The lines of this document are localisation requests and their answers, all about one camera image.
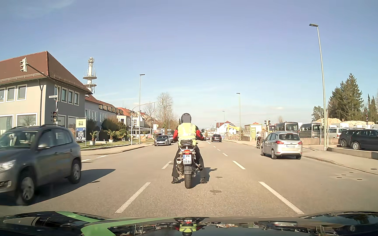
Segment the green stripe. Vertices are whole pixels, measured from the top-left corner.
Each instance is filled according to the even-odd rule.
[[[56,211],[56,213],[67,216],[67,217],[74,218],[76,220],[85,221],[85,222],[88,222],[88,223],[94,223],[94,222],[100,221],[100,220],[88,218],[88,217],[85,217],[85,216],[82,216],[82,215],[77,215],[77,214],[75,214],[73,212],[69,212],[69,211]]]
[[[115,236],[108,228],[123,225],[132,225],[137,223],[144,223],[155,220],[173,219],[172,217],[159,217],[159,218],[145,218],[138,220],[124,220],[119,222],[98,223],[81,228],[81,233],[84,236]]]

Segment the motorcycle license plate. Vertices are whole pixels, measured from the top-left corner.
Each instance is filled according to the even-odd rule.
[[[192,164],[192,154],[183,154],[183,164]]]

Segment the bio sign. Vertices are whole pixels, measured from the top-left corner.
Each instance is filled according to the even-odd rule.
[[[75,118],[75,140],[76,141],[87,140],[86,125],[87,125],[86,118]]]

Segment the bus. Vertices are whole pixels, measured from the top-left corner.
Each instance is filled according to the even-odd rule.
[[[275,126],[275,131],[298,132],[297,122],[282,122]]]

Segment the black helmet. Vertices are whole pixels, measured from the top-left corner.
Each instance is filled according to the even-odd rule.
[[[192,117],[189,113],[184,113],[180,118],[181,123],[190,123],[192,122]]]

